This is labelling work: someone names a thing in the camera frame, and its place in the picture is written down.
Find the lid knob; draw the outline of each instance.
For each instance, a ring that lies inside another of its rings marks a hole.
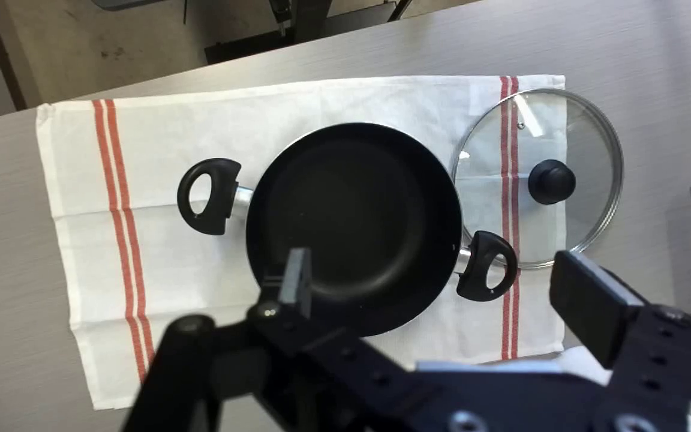
[[[576,175],[556,158],[546,158],[531,172],[531,194],[540,204],[556,204],[576,193]]]

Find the gray countertop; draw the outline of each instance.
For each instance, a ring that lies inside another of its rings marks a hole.
[[[624,144],[612,232],[590,254],[657,304],[691,311],[691,0],[483,0],[105,97],[219,91],[374,76],[560,73]],[[94,413],[66,330],[34,112],[0,118],[0,431],[116,431]]]

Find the striped towel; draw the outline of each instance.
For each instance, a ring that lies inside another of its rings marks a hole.
[[[486,108],[538,88],[564,88],[564,79],[378,78],[41,106],[39,149],[69,330],[94,409],[134,402],[156,342],[176,317],[204,312],[230,324],[257,301],[245,222],[230,218],[224,239],[200,236],[179,222],[176,190],[191,164],[234,158],[242,186],[254,186],[287,144],[338,124],[378,124],[428,144],[440,161],[456,161],[459,140]],[[471,156],[483,164],[483,178],[460,178],[460,204],[477,209],[474,228],[503,233],[515,251],[534,244],[524,236],[526,223],[543,233],[540,246],[564,247],[564,206],[550,218],[519,216],[521,180],[534,155],[521,151],[528,144],[514,134],[515,113],[501,118],[492,149]],[[543,149],[550,155],[540,158],[564,158],[562,146]],[[370,342],[407,367],[562,348],[564,328],[546,301],[546,274],[526,272],[496,304],[466,304],[452,287],[417,320]]]

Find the pan lid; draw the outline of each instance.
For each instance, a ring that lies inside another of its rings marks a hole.
[[[624,161],[600,108],[562,89],[521,91],[460,140],[452,175],[462,226],[506,239],[521,269],[585,251],[618,204]]]

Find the frying pan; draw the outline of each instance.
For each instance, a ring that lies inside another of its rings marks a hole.
[[[494,301],[519,274],[510,246],[474,233],[460,247],[460,202],[443,166],[413,137],[381,125],[336,125],[287,146],[254,190],[239,164],[209,158],[184,173],[178,209],[200,233],[224,236],[248,212],[248,258],[262,298],[279,290],[293,247],[311,251],[311,320],[362,336],[419,314],[460,274],[459,295]],[[210,178],[202,214],[190,204],[197,178]],[[486,288],[501,258],[503,280]]]

